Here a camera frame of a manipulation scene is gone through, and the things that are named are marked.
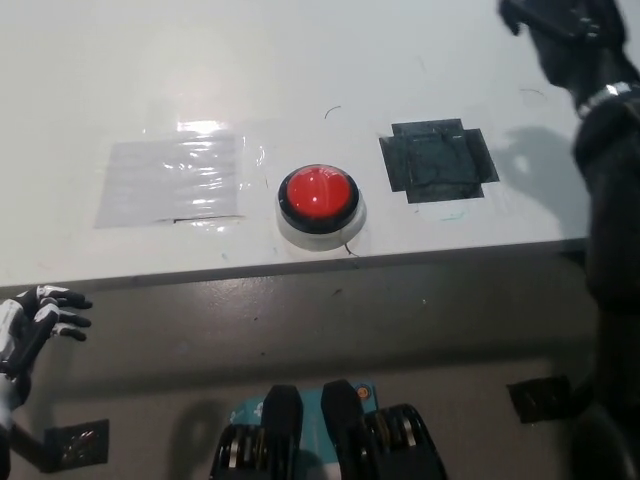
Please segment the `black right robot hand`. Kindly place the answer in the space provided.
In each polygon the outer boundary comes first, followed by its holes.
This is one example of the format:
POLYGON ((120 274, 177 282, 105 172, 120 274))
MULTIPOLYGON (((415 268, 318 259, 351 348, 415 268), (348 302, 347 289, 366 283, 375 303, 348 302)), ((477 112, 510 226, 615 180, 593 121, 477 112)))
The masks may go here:
POLYGON ((614 1, 500 1, 498 13, 514 35, 527 28, 544 76, 577 108, 610 85, 639 83, 614 1))

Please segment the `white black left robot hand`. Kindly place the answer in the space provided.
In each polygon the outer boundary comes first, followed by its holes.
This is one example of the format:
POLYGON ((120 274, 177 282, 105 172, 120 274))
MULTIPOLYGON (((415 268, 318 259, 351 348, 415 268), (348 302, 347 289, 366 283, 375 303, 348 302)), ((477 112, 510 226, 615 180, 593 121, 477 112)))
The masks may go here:
POLYGON ((55 336, 84 341, 91 321, 80 315, 93 303, 64 287, 40 285, 1 303, 1 407, 26 402, 31 372, 46 342, 55 336))

